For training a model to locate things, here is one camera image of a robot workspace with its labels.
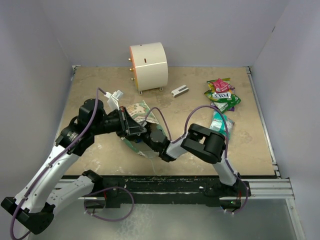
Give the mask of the green paper bag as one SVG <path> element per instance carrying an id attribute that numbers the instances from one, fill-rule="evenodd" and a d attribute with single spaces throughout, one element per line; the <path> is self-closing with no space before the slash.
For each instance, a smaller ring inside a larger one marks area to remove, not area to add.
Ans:
<path id="1" fill-rule="evenodd" d="M 137 123 L 141 123 L 141 122 L 143 122 L 145 120 L 145 117 L 146 117 L 147 113 L 149 112 L 150 107 L 147 105 L 147 103 L 144 100 L 142 100 L 139 103 L 134 103 L 134 104 L 128 106 L 126 109 L 127 109 L 128 113 L 130 114 L 130 116 Z M 150 113 L 148 115 L 148 117 L 146 119 L 146 122 L 143 125 L 146 125 L 147 123 L 149 123 L 152 128 L 156 128 L 156 129 L 161 130 L 161 131 L 164 132 L 163 127 L 161 126 L 161 124 L 159 123 L 158 119 L 156 118 L 156 116 L 153 113 Z M 152 161 L 153 158 L 158 156 L 157 152 L 154 152 L 149 146 L 147 146 L 141 140 L 137 140 L 135 142 L 135 141 L 129 141 L 129 140 L 125 139 L 125 138 L 121 138 L 121 139 L 136 154 L 138 154 L 139 156 L 148 158 L 150 160 L 150 162 L 151 162 L 154 174 L 156 176 L 161 176 L 160 174 L 157 174 L 157 172 L 155 170 L 154 163 Z"/>

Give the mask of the teal white snack packet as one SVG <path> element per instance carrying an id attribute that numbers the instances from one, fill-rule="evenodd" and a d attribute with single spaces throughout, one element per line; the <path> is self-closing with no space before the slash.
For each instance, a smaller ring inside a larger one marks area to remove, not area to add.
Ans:
<path id="1" fill-rule="evenodd" d="M 227 136 L 226 128 L 228 131 L 228 138 L 230 139 L 235 122 L 228 118 L 225 114 L 223 117 L 215 110 L 213 112 L 212 121 L 209 128 L 216 131 L 225 137 Z"/>

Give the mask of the green Fox's candy packet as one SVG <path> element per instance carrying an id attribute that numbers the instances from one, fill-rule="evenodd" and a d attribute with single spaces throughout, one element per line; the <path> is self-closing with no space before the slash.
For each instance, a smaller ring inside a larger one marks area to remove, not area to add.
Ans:
<path id="1" fill-rule="evenodd" d="M 212 102 L 218 103 L 226 103 L 227 101 L 231 101 L 235 99 L 235 94 L 229 91 L 218 93 L 214 90 L 212 86 L 212 81 L 209 80 L 206 82 L 209 89 L 204 93 L 204 95 Z"/>

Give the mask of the yellow green snack packet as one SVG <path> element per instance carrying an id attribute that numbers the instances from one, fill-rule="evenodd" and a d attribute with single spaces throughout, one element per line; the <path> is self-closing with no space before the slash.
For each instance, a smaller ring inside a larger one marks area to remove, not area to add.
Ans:
<path id="1" fill-rule="evenodd" d="M 237 95 L 234 95 L 234 100 L 230 100 L 227 102 L 212 102 L 212 105 L 216 106 L 222 113 L 225 113 L 229 109 L 238 105 L 240 102 L 241 99 Z"/>

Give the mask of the purple snack packet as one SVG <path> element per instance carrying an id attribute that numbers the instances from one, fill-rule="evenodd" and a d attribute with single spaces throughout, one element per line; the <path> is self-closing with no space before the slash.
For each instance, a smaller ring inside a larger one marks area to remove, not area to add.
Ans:
<path id="1" fill-rule="evenodd" d="M 235 88 L 233 86 L 230 87 L 229 92 L 234 94 L 235 93 Z M 212 106 L 216 106 L 217 108 L 219 108 L 221 111 L 223 111 L 223 109 L 227 108 L 227 103 L 223 102 L 223 103 L 219 103 L 219 102 L 211 102 L 210 103 Z M 227 109 L 228 111 L 234 112 L 235 111 L 235 106 L 230 107 L 229 109 Z"/>

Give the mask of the pink red snack packet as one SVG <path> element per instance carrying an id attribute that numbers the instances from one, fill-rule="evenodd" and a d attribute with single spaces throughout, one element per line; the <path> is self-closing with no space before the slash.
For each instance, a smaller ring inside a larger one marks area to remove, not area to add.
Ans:
<path id="1" fill-rule="evenodd" d="M 212 87 L 217 93 L 233 92 L 235 87 L 231 85 L 230 78 L 218 78 L 212 81 Z"/>

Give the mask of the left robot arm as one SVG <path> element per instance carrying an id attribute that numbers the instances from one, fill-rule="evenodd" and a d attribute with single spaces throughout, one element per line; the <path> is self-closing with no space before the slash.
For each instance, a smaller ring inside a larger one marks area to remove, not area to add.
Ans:
<path id="1" fill-rule="evenodd" d="M 42 233 L 54 216 L 75 199 L 103 191 L 103 177 L 92 170 L 80 175 L 75 183 L 54 191 L 70 166 L 95 142 L 95 136 L 116 133 L 118 137 L 136 137 L 147 129 L 132 119 L 121 106 L 110 113 L 98 99 L 87 99 L 55 141 L 52 151 L 33 179 L 14 197 L 5 197 L 1 206 L 30 233 Z"/>

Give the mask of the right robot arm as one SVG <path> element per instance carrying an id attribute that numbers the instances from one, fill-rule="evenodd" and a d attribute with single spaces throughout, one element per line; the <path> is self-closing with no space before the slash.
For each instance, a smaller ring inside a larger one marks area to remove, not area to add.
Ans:
<path id="1" fill-rule="evenodd" d="M 193 123 L 187 133 L 174 142 L 162 130 L 151 128 L 149 123 L 144 128 L 145 132 L 136 135 L 134 141 L 146 144 L 163 161 L 170 163 L 190 153 L 213 166 L 226 195 L 250 195 L 249 188 L 228 160 L 226 138 L 221 133 Z"/>

